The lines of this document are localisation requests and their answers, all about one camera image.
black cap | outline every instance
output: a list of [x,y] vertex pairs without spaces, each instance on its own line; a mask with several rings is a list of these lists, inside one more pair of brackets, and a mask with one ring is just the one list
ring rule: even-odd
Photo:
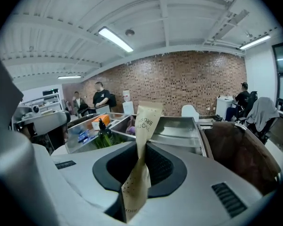
[[247,82],[243,82],[243,83],[241,83],[241,85],[242,85],[245,89],[248,89],[248,88],[249,88],[249,85],[247,84]]

gray jacket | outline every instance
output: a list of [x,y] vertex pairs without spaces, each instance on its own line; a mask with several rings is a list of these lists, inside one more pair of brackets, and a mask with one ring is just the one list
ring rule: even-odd
[[248,124],[254,123],[257,131],[261,132],[271,118],[277,117],[279,117],[279,113],[273,101],[268,97],[260,97],[255,101],[246,122]]
[[[84,101],[84,99],[82,99],[82,98],[80,98],[80,102],[81,102],[81,104],[85,104],[85,101]],[[78,105],[76,99],[73,101],[73,103],[74,103],[74,109],[75,109],[76,112],[77,112],[77,111],[80,109],[80,107],[79,107],[79,105]]]

paper bag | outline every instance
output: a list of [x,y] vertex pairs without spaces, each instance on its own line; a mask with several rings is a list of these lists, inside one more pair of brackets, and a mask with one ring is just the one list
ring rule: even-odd
[[146,142],[151,139],[162,113],[162,103],[140,101],[135,120],[138,161],[122,185],[126,221],[139,211],[148,198],[151,187],[149,170],[145,164]]

white chair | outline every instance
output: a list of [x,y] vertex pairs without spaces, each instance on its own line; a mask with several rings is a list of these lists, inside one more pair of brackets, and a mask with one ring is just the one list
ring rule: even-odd
[[199,113],[192,105],[184,105],[181,109],[182,117],[193,117],[196,122],[199,121]]

man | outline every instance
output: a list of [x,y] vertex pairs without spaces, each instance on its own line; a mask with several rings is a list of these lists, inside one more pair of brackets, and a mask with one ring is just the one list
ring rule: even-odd
[[[248,103],[248,99],[250,97],[250,94],[249,92],[247,91],[249,86],[247,84],[247,82],[243,82],[242,84],[242,92],[237,95],[236,97],[233,96],[234,98],[234,102],[237,102],[238,105],[241,105],[244,109],[246,108],[247,106],[247,103]],[[237,111],[238,108],[235,107],[235,108],[232,108],[232,107],[229,107],[227,108],[226,110],[226,117],[225,117],[225,120],[226,121],[231,121],[231,118],[237,114]]]
[[101,105],[107,104],[110,98],[109,91],[103,88],[102,82],[96,82],[95,88],[97,92],[93,96],[94,107],[99,107]]
[[84,99],[80,98],[79,92],[76,91],[74,99],[74,111],[77,116],[79,116],[78,110],[80,109],[81,104],[85,104],[85,101]]

